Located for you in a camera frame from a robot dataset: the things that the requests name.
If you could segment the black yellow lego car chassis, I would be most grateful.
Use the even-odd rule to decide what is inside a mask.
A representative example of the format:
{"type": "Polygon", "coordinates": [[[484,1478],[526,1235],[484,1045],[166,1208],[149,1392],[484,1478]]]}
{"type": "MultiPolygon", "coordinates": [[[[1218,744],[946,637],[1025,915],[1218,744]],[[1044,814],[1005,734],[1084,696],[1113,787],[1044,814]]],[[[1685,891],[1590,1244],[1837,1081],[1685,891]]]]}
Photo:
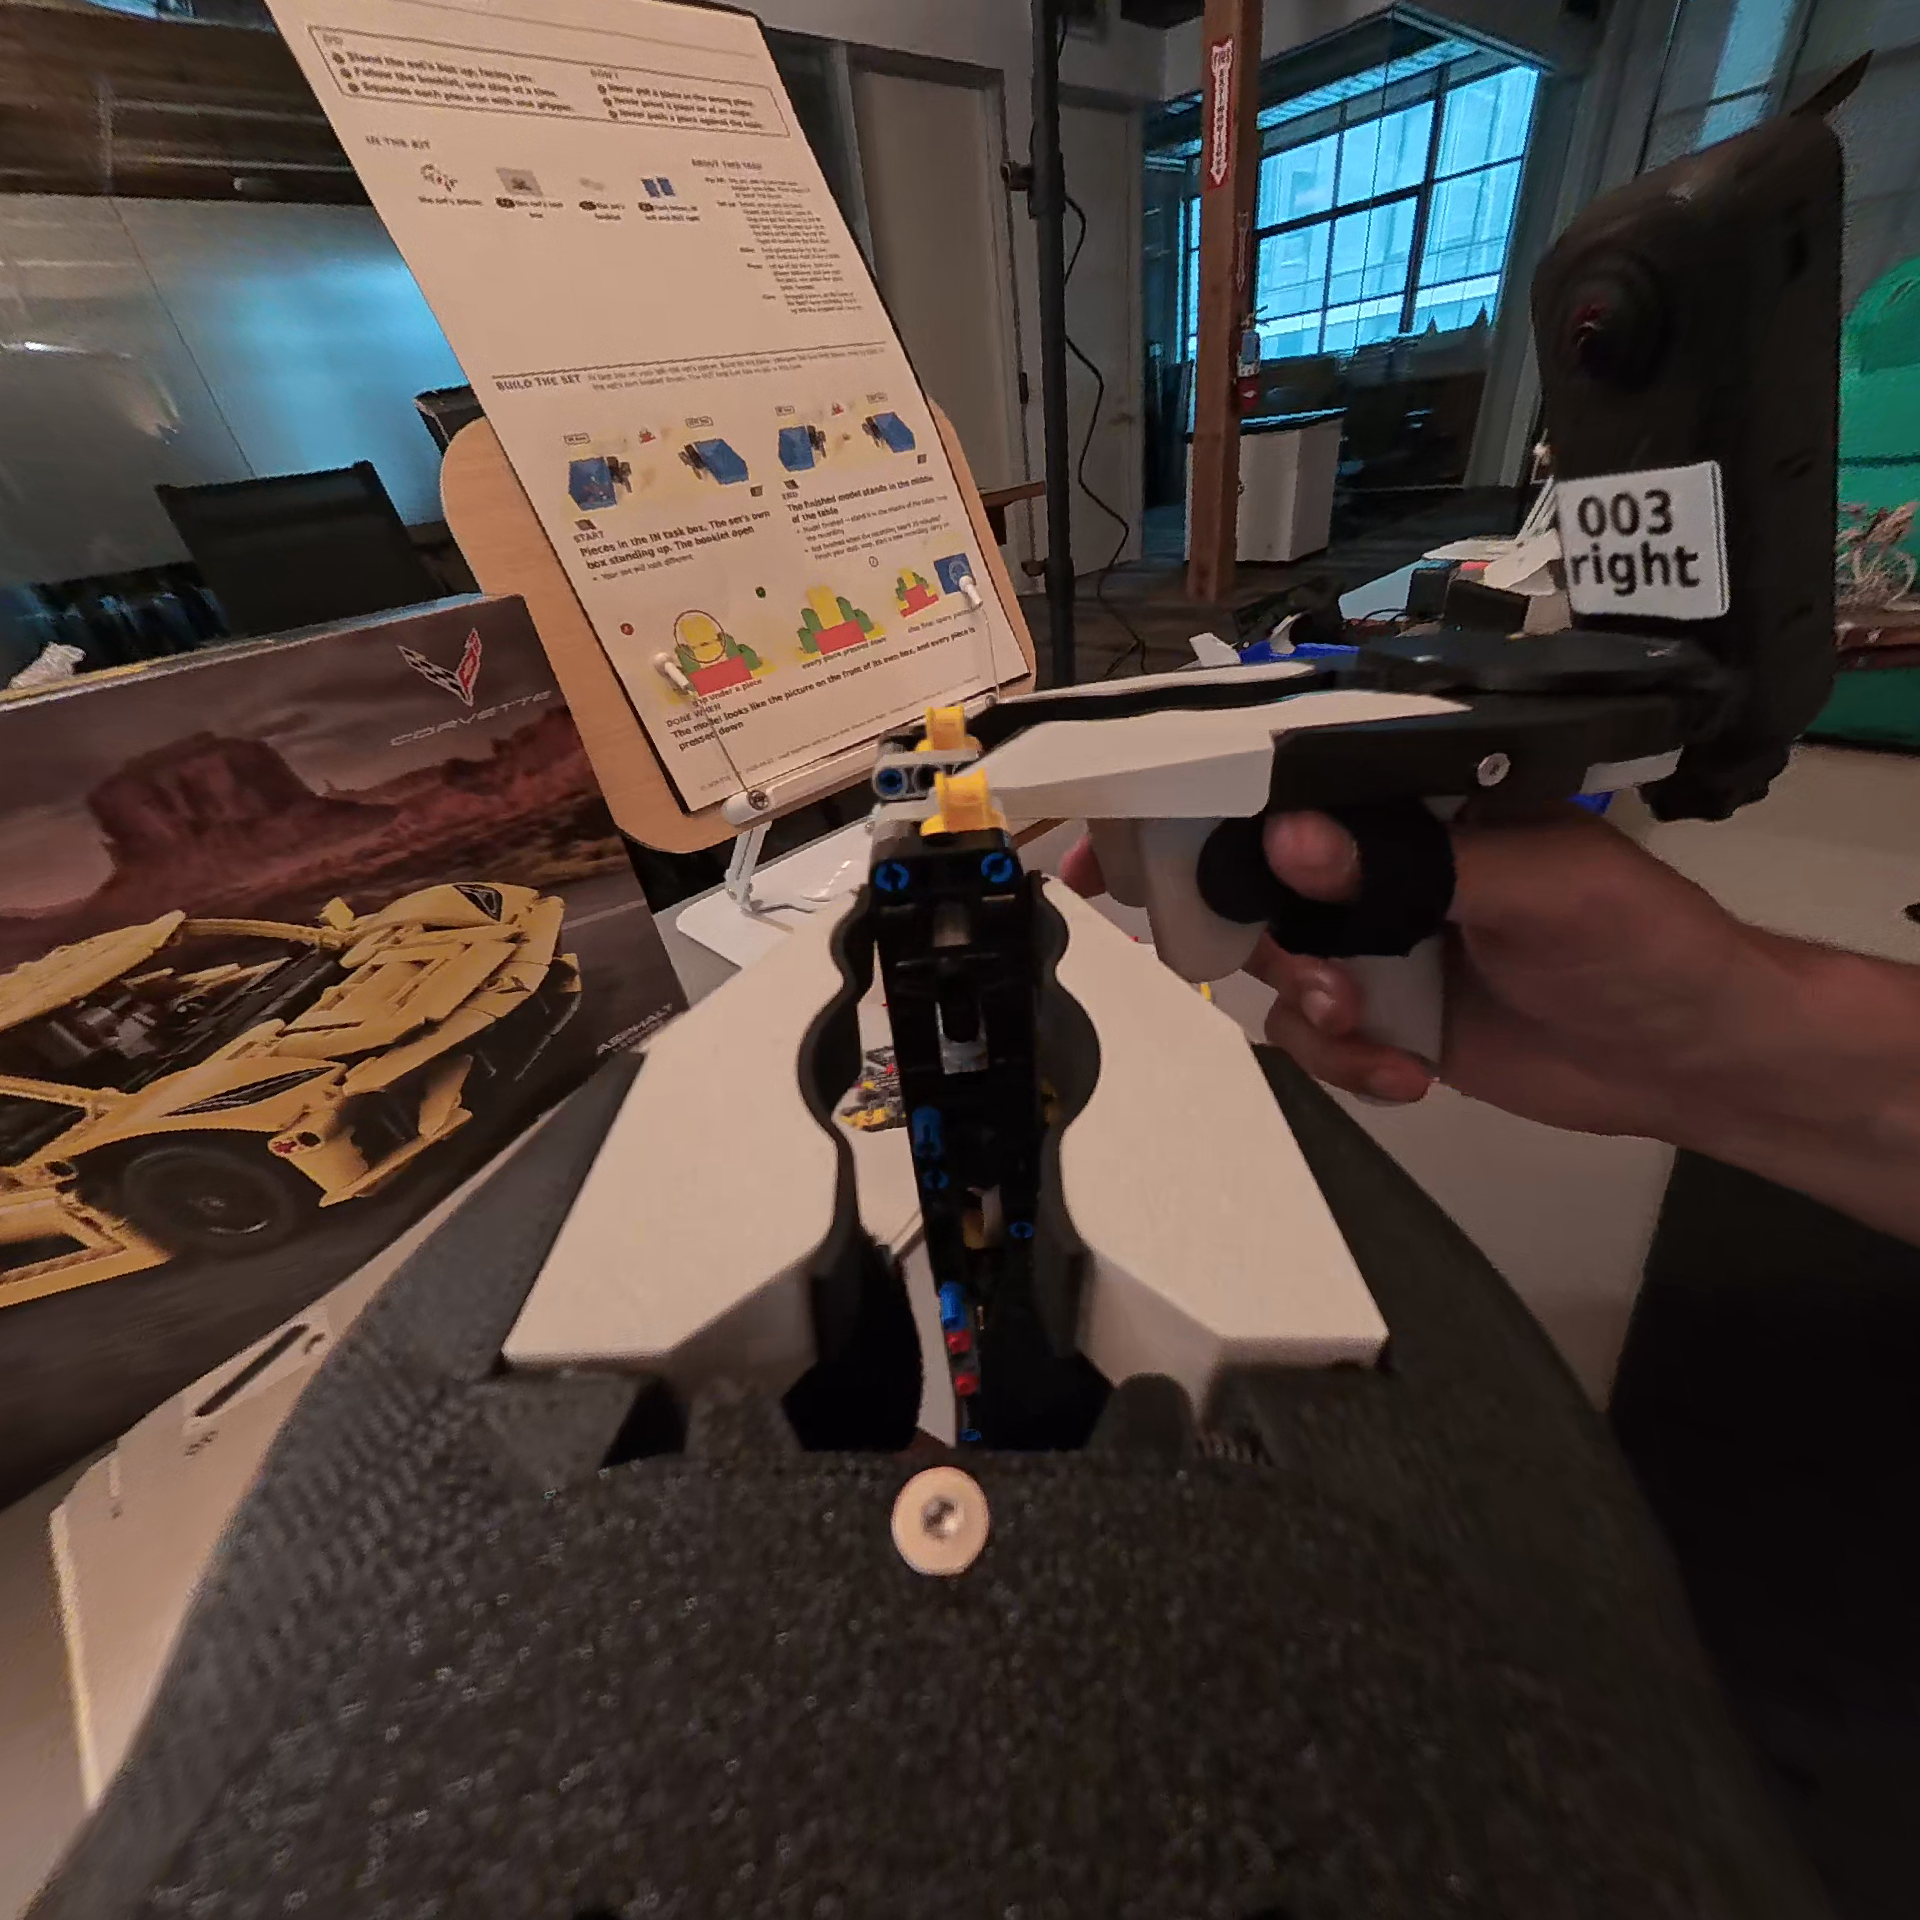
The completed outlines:
{"type": "Polygon", "coordinates": [[[868,928],[965,1449],[1044,1449],[1066,1390],[1034,1299],[1044,1098],[1036,888],[963,706],[881,754],[868,928]]]}

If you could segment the white rounded pad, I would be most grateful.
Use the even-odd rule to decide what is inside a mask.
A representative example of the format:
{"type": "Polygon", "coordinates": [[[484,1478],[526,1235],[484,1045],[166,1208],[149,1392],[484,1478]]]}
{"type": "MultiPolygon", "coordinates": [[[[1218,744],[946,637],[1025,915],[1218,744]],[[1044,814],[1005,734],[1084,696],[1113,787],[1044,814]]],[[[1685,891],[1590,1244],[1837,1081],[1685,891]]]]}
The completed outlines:
{"type": "Polygon", "coordinates": [[[667,923],[719,963],[746,969],[781,937],[852,902],[868,880],[873,827],[863,811],[846,827],[769,858],[775,829],[755,824],[735,837],[719,888],[675,907],[667,923]]]}

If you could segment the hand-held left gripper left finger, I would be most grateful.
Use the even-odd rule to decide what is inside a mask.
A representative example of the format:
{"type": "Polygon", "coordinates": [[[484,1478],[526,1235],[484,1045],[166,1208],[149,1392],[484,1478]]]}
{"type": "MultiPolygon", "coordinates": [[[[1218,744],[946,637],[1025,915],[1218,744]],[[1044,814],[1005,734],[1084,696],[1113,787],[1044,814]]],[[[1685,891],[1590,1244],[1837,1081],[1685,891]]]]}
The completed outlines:
{"type": "Polygon", "coordinates": [[[835,948],[849,897],[775,934],[645,1049],[500,1346],[517,1374],[786,1401],[810,1448],[922,1426],[908,1130],[843,1115],[890,1035],[835,948]]]}

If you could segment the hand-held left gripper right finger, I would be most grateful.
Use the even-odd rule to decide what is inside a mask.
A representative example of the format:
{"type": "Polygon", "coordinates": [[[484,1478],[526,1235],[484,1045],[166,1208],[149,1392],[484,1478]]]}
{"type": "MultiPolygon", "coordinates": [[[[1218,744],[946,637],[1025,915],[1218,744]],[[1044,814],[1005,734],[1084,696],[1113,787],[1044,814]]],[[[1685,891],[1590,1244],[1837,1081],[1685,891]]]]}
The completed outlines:
{"type": "Polygon", "coordinates": [[[997,1449],[1074,1452],[1110,1394],[1372,1370],[1388,1328],[1253,1042],[1036,880],[1038,1192],[997,1309],[997,1449]]]}

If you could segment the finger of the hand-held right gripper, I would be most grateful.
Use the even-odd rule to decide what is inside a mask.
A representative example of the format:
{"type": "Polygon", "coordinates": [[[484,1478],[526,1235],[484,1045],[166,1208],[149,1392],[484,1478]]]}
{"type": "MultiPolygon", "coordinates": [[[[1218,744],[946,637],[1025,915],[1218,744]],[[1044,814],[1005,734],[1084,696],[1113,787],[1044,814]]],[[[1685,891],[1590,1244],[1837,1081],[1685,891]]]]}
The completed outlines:
{"type": "Polygon", "coordinates": [[[986,752],[977,770],[1022,824],[1253,819],[1269,805],[1283,736],[1465,712],[1433,696],[1332,689],[1234,708],[1057,721],[986,752]]]}
{"type": "Polygon", "coordinates": [[[1303,692],[1337,689],[1351,668],[1351,664],[1234,664],[1034,690],[973,715],[972,739],[980,747],[999,747],[1042,724],[1269,706],[1303,692]]]}

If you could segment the teal felt bag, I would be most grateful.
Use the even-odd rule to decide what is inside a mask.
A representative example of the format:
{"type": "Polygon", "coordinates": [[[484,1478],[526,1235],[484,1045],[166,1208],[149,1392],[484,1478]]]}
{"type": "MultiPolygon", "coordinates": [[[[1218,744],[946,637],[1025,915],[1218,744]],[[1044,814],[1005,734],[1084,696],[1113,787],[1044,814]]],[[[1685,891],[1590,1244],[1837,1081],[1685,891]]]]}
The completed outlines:
{"type": "Polygon", "coordinates": [[[1917,745],[1917,259],[1839,328],[1837,677],[1810,739],[1917,745]]]}

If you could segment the lego set cardboard box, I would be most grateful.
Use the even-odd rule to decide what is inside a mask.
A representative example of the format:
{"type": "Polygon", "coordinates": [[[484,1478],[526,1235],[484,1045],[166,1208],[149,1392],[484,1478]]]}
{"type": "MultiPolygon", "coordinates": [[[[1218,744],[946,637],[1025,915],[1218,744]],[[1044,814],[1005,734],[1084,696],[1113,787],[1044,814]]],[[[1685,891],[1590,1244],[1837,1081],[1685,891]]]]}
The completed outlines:
{"type": "Polygon", "coordinates": [[[517,596],[5,696],[2,1497],[685,1011],[517,596]]]}

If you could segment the open lego instruction booklet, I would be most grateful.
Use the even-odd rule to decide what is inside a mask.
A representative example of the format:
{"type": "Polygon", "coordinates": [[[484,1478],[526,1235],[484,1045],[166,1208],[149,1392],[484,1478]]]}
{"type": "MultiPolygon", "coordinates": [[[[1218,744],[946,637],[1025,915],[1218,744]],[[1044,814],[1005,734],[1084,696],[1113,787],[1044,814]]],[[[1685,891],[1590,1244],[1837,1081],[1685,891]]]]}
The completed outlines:
{"type": "Polygon", "coordinates": [[[123,1765],[207,1558],[277,1432],[362,1309],[476,1189],[469,1179],[330,1293],[143,1416],[55,1509],[85,1809],[123,1765]]]}

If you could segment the white cabinet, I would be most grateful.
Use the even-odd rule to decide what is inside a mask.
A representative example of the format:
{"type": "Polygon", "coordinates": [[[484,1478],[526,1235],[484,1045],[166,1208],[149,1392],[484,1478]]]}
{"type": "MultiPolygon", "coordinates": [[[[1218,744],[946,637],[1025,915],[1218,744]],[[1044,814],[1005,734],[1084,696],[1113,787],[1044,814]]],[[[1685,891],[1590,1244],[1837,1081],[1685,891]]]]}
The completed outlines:
{"type": "Polygon", "coordinates": [[[1239,420],[1236,562],[1329,548],[1343,422],[1343,408],[1239,420]]]}

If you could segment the wooden board instruction sheet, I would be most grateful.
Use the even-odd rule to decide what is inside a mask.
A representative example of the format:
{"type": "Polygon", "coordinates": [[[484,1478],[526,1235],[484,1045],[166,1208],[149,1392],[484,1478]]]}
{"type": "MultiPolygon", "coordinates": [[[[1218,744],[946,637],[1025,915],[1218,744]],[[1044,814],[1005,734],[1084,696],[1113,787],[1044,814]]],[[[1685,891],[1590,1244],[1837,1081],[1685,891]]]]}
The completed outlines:
{"type": "Polygon", "coordinates": [[[759,20],[270,4],[671,819],[842,785],[1034,677],[759,20]]]}

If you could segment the black slim pole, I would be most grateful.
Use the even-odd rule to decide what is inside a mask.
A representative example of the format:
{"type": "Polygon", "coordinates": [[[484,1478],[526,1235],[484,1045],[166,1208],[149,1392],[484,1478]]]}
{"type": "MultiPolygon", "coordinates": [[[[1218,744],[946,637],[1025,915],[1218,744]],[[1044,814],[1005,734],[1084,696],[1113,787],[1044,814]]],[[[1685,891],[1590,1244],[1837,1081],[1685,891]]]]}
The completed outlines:
{"type": "Polygon", "coordinates": [[[1027,190],[1038,241],[1041,384],[1046,506],[1046,656],[1054,689],[1077,678],[1074,562],[1071,562],[1071,433],[1068,397],[1066,315],[1066,154],[1060,131],[1060,58],[1066,17],[1059,2],[1034,2],[1031,14],[1031,131],[1027,190]]]}

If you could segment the wooden pillar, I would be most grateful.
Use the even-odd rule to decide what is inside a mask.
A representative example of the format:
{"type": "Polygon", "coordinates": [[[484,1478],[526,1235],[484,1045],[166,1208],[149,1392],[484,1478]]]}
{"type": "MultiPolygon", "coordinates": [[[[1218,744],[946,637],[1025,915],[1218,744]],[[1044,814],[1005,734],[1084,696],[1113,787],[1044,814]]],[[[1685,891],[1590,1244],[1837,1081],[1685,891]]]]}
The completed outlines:
{"type": "Polygon", "coordinates": [[[1195,604],[1223,604],[1239,540],[1239,348],[1257,211],[1263,4],[1207,2],[1202,27],[1187,590],[1195,604]]]}

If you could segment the person's right hand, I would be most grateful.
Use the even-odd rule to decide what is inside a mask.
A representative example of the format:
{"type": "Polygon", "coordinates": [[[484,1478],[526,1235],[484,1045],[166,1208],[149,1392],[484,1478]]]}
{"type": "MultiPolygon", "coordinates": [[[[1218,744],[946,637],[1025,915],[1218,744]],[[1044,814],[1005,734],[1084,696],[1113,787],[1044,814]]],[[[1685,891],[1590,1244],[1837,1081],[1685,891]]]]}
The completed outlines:
{"type": "Polygon", "coordinates": [[[1411,1107],[1452,1088],[1590,1136],[1692,1150],[1727,1139],[1741,1051],[1725,990],[1753,984],[1761,940],[1657,858],[1566,806],[1449,832],[1445,1038],[1433,1066],[1370,1041],[1355,963],[1261,937],[1263,1035],[1316,1081],[1411,1107]]]}

